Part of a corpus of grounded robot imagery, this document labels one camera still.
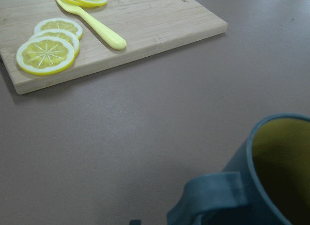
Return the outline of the dark teal mug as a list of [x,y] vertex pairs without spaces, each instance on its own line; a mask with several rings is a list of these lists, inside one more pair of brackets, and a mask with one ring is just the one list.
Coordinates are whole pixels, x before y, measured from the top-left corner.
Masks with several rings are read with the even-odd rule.
[[167,214],[170,225],[307,225],[310,119],[260,121],[220,173],[190,180]]

